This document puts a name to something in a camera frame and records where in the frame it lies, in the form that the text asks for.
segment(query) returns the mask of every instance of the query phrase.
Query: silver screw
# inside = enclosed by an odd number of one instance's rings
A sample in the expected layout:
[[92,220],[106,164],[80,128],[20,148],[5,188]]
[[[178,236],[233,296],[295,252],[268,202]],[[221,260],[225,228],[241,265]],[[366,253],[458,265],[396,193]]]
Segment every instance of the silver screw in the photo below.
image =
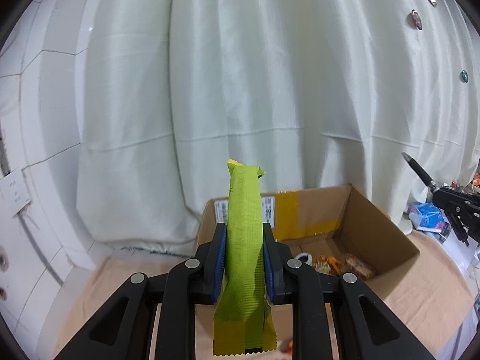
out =
[[133,283],[133,284],[138,284],[138,283],[141,283],[143,280],[145,280],[145,275],[144,274],[133,274],[131,277],[130,277],[130,281]]
[[187,268],[196,268],[200,265],[200,261],[198,261],[197,259],[188,259],[187,261],[185,261],[185,266]]
[[343,275],[343,280],[345,280],[347,283],[353,284],[354,282],[357,281],[357,276],[355,276],[350,272],[347,272],[346,274]]
[[302,266],[302,262],[299,260],[299,259],[289,259],[286,264],[290,267],[290,268],[300,268]]

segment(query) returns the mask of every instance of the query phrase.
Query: curtain fold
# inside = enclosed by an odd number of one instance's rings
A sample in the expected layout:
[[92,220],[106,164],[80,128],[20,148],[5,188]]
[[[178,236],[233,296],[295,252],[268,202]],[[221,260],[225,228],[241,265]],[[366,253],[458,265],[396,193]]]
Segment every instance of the curtain fold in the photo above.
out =
[[77,206],[97,239],[187,250],[234,158],[262,191],[350,183],[397,222],[424,193],[402,151],[472,177],[478,82],[454,0],[102,0]]

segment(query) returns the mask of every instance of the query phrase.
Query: green snack package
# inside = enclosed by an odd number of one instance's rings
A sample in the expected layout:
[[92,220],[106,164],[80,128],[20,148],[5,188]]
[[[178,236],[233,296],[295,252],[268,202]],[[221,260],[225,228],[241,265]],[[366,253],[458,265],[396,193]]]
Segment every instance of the green snack package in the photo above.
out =
[[214,314],[214,355],[269,351],[277,347],[265,298],[263,225],[258,179],[265,172],[233,160],[230,171],[223,292]]

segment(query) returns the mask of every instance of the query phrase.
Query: blue package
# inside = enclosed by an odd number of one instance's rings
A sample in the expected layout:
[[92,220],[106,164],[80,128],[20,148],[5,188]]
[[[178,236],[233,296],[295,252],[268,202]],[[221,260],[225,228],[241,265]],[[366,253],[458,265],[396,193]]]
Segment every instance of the blue package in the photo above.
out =
[[414,203],[410,208],[409,218],[420,231],[441,233],[445,226],[442,212],[432,203]]

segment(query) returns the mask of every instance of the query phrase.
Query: white paper label on wall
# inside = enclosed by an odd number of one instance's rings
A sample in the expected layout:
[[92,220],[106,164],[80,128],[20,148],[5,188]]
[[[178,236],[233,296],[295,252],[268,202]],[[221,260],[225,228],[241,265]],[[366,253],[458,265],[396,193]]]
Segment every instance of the white paper label on wall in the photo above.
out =
[[[275,196],[265,196],[262,201],[262,220],[263,223],[269,223],[271,227],[275,226]],[[227,223],[229,216],[229,201],[217,200],[215,206],[215,219],[217,223]]]
[[0,192],[12,217],[30,202],[21,169],[15,169],[0,180]]

